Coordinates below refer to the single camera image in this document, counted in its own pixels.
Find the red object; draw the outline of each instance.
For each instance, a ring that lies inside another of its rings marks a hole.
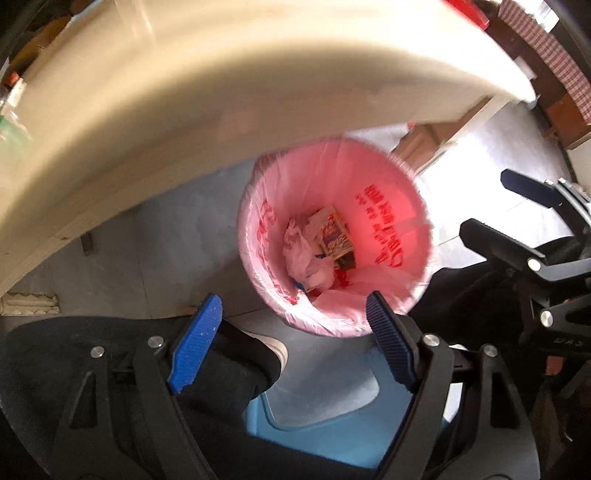
[[[488,27],[489,20],[482,10],[474,5],[470,0],[445,0],[449,5],[459,11],[468,20],[474,23],[481,30]]]
[[[12,88],[12,87],[14,87],[14,84],[15,84],[16,82],[18,82],[18,79],[19,79],[19,78],[20,78],[20,77],[18,76],[18,73],[17,73],[17,72],[11,72],[11,73],[10,73],[10,75],[8,75],[8,78],[7,78],[7,80],[6,80],[6,84],[7,84],[7,85],[8,85],[10,88]]]

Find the floor tile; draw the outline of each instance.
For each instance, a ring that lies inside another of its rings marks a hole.
[[[74,240],[11,291],[55,293],[65,315],[149,318],[133,215],[125,212],[94,229],[95,251],[88,257]]]
[[[236,216],[253,164],[190,181],[138,208],[138,255],[153,318],[196,306],[211,292],[228,315],[265,306],[238,254]]]

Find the black pants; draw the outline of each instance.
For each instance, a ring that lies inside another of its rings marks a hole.
[[[8,334],[0,345],[2,410],[45,470],[65,402],[85,362],[91,361],[92,347],[101,345],[114,358],[123,356],[138,339],[174,338],[179,320],[187,319],[54,318]],[[180,394],[186,422],[220,480],[371,478],[370,470],[247,434],[242,420],[246,406],[272,386],[279,373],[273,352],[223,322],[195,382]]]

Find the tiled floor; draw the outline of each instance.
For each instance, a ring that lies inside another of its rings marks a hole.
[[[398,127],[381,129],[374,140],[394,144],[396,135]],[[236,213],[252,165],[245,161],[190,181],[106,222],[93,231],[94,254],[85,257],[73,242],[13,290],[57,293],[67,315],[133,318],[174,316],[212,291],[235,323],[277,335],[292,351],[289,370],[269,392],[283,423],[318,421],[371,401],[377,385],[363,360],[371,339],[319,339],[291,330],[250,285],[238,256]],[[420,176],[442,267],[481,260],[458,237],[459,225],[470,217],[531,246],[568,234],[552,211],[503,189],[499,175],[505,168],[540,180],[568,177],[560,150],[542,139],[522,105],[503,108]],[[5,319],[4,328],[20,321]],[[329,395],[327,379],[333,382]]]

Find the pink trash bag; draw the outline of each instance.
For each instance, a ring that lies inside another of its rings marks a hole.
[[[356,268],[310,300],[287,272],[284,236],[291,219],[329,205],[348,225]],[[263,300],[288,325],[317,335],[370,333],[365,299],[374,290],[395,312],[408,312],[436,264],[412,172],[394,156],[344,138],[261,157],[242,199],[238,235],[242,263]]]

